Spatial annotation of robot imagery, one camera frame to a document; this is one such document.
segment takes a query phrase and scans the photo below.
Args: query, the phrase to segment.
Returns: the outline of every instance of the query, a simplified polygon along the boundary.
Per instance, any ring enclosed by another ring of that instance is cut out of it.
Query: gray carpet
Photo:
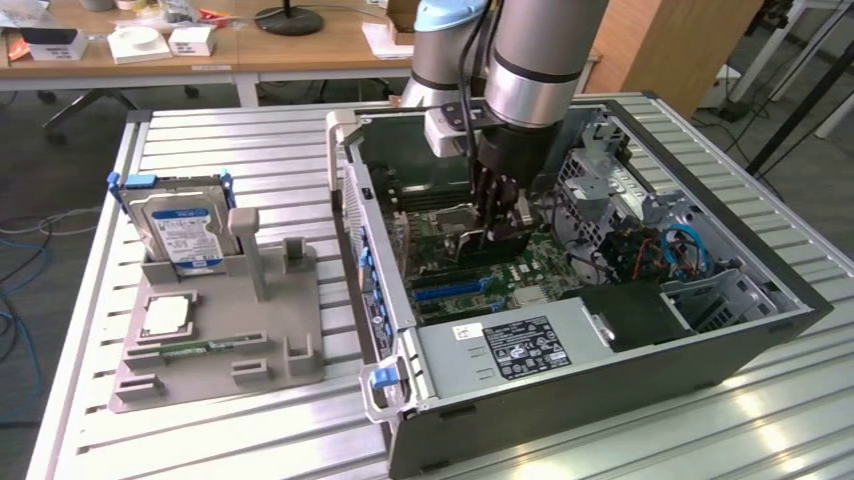
[[[732,64],[739,70],[745,69],[764,38],[767,38],[767,32],[759,31],[755,38],[745,38],[740,42],[732,55]],[[792,46],[783,45],[770,67],[759,77],[756,86],[762,85],[775,66],[795,53],[796,49]],[[759,151],[796,105],[796,101],[803,98],[826,69],[827,64],[814,60],[795,82],[786,99],[767,106],[770,119],[758,119],[740,141],[748,156]],[[815,125],[832,105],[844,99],[852,86],[854,77],[847,75],[822,100],[784,147],[806,129]],[[264,101],[305,103],[313,98],[317,87],[317,83],[309,82],[269,85]],[[400,92],[400,82],[395,82],[395,88]],[[126,95],[142,108],[152,110],[237,106],[232,86],[202,85],[198,86],[198,90],[201,98],[194,100],[184,97],[180,87],[130,90]],[[100,100],[62,127],[61,130],[69,139],[68,145],[60,148],[50,147],[41,138],[40,124],[56,112],[57,106],[68,103],[78,94],[72,91],[56,93],[57,105],[42,105],[33,92],[21,92],[14,103],[0,111],[1,218],[18,215],[48,215],[72,208],[90,207],[98,205],[104,198],[104,178],[114,161],[125,112],[110,100]],[[360,93],[364,100],[380,98],[380,88],[369,82],[332,81],[325,99],[329,102],[355,101],[359,100]],[[758,100],[764,99],[764,94],[767,89],[759,91]],[[0,94],[0,103],[5,102],[8,97],[9,94]],[[704,122],[716,121],[715,117],[703,112],[697,114],[697,118]],[[741,120],[736,124],[724,124],[724,126],[737,134],[745,122],[747,120]],[[854,209],[847,208],[854,199],[854,189],[850,188],[850,185],[854,185],[852,127],[854,116],[848,116],[828,141],[810,136],[768,175],[768,179],[795,212],[847,253],[854,252]],[[701,130],[723,148],[731,143],[731,138],[721,127],[708,127]],[[732,158],[743,161],[740,154],[729,153]],[[69,219],[68,222],[57,225],[57,229],[72,229],[93,220],[93,216]],[[17,312],[32,332],[45,388],[50,384],[56,371],[90,238],[90,234],[54,238],[50,242],[52,263],[45,274],[12,296]],[[22,236],[14,237],[14,240],[37,242],[40,237]],[[25,252],[0,245],[0,272],[6,272],[24,255]],[[5,350],[6,342],[8,336],[0,339],[0,352]],[[22,402],[28,406],[21,411],[18,419],[40,418],[46,393],[41,393],[34,401],[29,401],[28,396],[33,385],[32,367],[21,343],[8,360],[0,364],[0,421],[5,420],[6,412],[10,412]],[[0,429],[2,446],[0,478],[22,478],[34,438],[34,429]]]

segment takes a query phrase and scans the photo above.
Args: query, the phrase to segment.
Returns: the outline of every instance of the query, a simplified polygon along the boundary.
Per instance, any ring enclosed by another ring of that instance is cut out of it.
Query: blue cable
[[[18,407],[13,408],[12,411],[6,413],[2,417],[0,417],[0,423],[6,423],[17,417],[21,410],[32,406],[32,404],[38,398],[38,395],[41,394],[42,385],[41,385],[41,368],[38,367],[38,357],[36,356],[36,348],[33,346],[33,341],[29,335],[29,330],[26,329],[26,325],[24,325],[24,322],[21,322],[18,318],[6,311],[0,310],[0,316],[8,318],[9,321],[14,323],[14,326],[21,330],[21,337],[24,338],[24,343],[26,344],[26,350],[29,351],[29,358],[32,360],[32,368],[36,373],[36,387],[29,395],[29,398],[26,399],[26,402],[22,403]]]
[[[17,292],[21,288],[29,285],[33,282],[33,280],[41,276],[41,274],[44,273],[44,270],[48,267],[48,263],[50,261],[50,251],[46,248],[44,248],[41,245],[32,245],[29,243],[17,243],[17,242],[12,242],[9,240],[2,240],[2,239],[0,239],[0,245],[5,245],[13,248],[26,248],[29,250],[38,250],[41,253],[40,255],[41,263],[38,265],[38,269],[36,270],[36,273],[33,273],[26,280],[24,280],[21,283],[14,285],[13,287],[0,290],[0,295],[9,295],[10,293]]]
[[[684,225],[683,223],[673,223],[664,229],[661,233],[661,249],[664,250],[664,259],[667,260],[667,262],[669,262],[669,264],[672,265],[679,264],[679,262],[676,261],[676,258],[669,252],[669,249],[667,248],[669,246],[669,242],[667,241],[667,231],[669,230],[677,230],[683,232],[688,237],[691,237],[691,240],[693,240],[693,243],[696,244],[700,257],[703,258],[703,264],[705,265],[705,272],[711,273],[711,259],[708,258],[705,247],[703,246],[703,240],[700,239],[699,233],[696,233],[696,230],[693,230],[689,226]]]

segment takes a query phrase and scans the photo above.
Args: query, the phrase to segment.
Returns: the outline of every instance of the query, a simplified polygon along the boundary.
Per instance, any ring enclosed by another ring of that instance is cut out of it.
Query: aluminum table
[[[581,98],[623,104],[835,310],[719,386],[424,478],[850,478],[854,263],[660,101],[636,94]],[[116,171],[190,175],[225,167],[237,204],[261,209],[260,243],[304,235],[317,249],[327,378],[140,412],[105,409],[142,255],[106,197],[29,479],[384,478],[380,428],[361,413],[359,342],[324,158],[327,111],[381,105],[166,111],[129,121]],[[651,184],[665,187],[667,176],[636,145],[633,152]]]

